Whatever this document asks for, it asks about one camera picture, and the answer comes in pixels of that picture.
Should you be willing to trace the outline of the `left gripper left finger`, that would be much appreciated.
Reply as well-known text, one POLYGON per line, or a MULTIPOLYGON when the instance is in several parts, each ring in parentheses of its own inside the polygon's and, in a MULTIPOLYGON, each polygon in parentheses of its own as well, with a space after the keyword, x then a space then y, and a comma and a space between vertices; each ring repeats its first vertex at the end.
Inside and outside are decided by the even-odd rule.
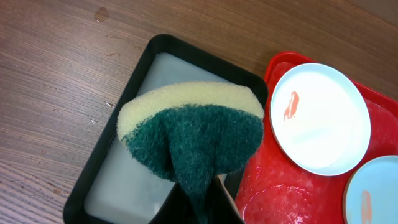
POLYGON ((191 224, 195 222, 190 200, 180 184, 175 184, 149 224, 191 224))

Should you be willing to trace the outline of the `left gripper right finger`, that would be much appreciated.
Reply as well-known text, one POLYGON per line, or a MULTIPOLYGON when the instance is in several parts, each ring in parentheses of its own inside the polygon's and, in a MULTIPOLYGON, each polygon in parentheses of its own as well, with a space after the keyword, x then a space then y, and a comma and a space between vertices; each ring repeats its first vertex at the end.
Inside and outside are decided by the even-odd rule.
POLYGON ((208 188, 209 224, 244 224, 231 195, 217 175, 208 188))

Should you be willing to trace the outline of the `green and yellow sponge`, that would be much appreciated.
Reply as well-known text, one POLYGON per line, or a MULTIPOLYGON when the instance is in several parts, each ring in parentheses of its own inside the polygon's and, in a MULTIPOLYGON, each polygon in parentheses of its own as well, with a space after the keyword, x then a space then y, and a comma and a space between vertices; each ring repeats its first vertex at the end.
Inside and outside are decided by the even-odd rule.
POLYGON ((261 145, 263 117, 246 86, 183 82, 124 104, 117 135, 140 164, 178 183, 201 216, 211 181, 242 169, 261 145))

